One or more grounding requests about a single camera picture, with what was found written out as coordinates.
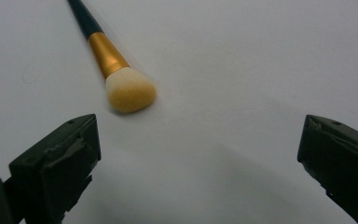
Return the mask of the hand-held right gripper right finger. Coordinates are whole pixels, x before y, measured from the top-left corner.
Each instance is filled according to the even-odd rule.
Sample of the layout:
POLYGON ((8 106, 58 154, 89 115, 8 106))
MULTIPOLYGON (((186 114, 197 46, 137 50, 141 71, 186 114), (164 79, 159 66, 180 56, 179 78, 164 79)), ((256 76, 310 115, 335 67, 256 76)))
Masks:
POLYGON ((297 161, 358 223, 358 131, 332 119, 307 115, 297 161))

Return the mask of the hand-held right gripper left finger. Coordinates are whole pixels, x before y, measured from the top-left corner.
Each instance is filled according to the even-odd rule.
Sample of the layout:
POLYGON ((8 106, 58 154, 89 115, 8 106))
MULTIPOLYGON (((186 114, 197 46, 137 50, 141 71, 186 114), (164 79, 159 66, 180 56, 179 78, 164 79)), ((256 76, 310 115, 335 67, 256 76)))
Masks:
POLYGON ((91 182, 101 159, 96 116, 81 116, 30 147, 9 164, 24 197, 27 224, 61 224, 91 182))

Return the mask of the black gold makeup brush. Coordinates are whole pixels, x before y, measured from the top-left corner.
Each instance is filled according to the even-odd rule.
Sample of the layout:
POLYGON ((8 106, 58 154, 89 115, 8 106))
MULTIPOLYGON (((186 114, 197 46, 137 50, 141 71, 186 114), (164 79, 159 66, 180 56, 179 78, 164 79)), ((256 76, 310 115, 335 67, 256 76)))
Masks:
POLYGON ((81 0, 67 2, 102 73, 109 104, 119 113, 152 105, 157 98, 152 80, 130 67, 81 0))

